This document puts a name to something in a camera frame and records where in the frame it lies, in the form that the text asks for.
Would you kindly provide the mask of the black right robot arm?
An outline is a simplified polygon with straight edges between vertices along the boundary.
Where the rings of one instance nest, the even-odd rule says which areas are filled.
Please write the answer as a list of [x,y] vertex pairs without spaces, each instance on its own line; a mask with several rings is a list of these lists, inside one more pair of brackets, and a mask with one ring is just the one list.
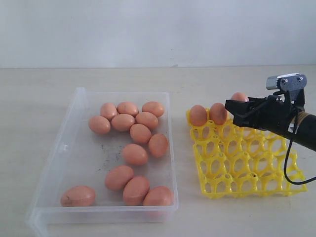
[[316,117],[305,112],[302,89],[294,95],[275,92],[265,98],[249,97],[249,101],[226,100],[225,109],[233,116],[233,124],[270,131],[313,151],[316,150]]

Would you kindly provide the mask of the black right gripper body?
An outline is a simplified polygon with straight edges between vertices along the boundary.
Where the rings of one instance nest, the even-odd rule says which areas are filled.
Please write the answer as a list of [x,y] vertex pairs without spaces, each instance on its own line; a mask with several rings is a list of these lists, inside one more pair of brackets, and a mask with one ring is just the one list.
[[303,112],[303,90],[275,92],[265,98],[249,98],[249,125],[259,130],[295,130],[295,117]]

